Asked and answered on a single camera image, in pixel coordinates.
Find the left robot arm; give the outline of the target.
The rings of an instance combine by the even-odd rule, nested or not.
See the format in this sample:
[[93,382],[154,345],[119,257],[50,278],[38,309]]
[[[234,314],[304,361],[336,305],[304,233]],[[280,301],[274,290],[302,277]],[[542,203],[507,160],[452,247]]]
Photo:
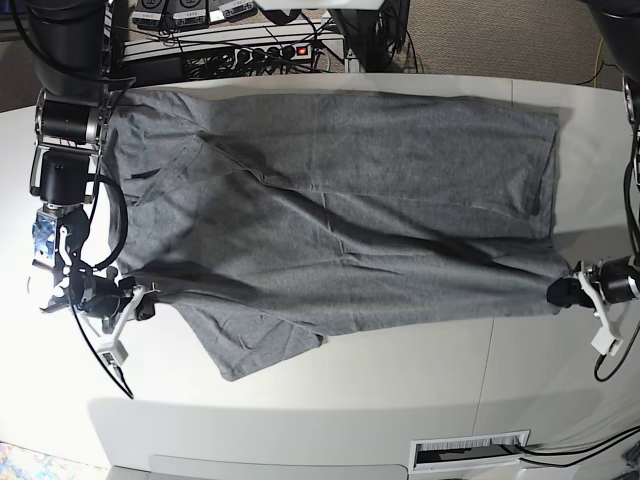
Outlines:
[[547,301],[560,308],[595,306],[595,301],[580,285],[580,273],[606,304],[621,304],[639,298],[639,210],[631,204],[632,190],[639,187],[639,3],[588,1],[586,5],[622,76],[624,103],[632,132],[630,159],[623,175],[623,205],[632,254],[598,266],[578,263],[572,274],[555,281],[547,290]]

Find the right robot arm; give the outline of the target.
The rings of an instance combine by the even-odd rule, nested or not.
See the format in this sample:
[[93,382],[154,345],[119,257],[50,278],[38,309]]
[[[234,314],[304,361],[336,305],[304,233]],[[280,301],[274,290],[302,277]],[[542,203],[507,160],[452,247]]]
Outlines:
[[[106,1],[10,2],[16,29],[35,57],[42,90],[36,103],[36,147],[29,193],[41,208],[32,227],[32,265],[43,275],[40,302],[49,313],[68,307],[76,316],[99,319],[106,332],[127,318],[138,290],[119,279],[115,260],[128,235],[128,211],[118,182],[101,171],[107,127],[115,102],[134,83],[110,74],[112,37]],[[115,197],[115,246],[90,265],[82,258],[99,189]]]

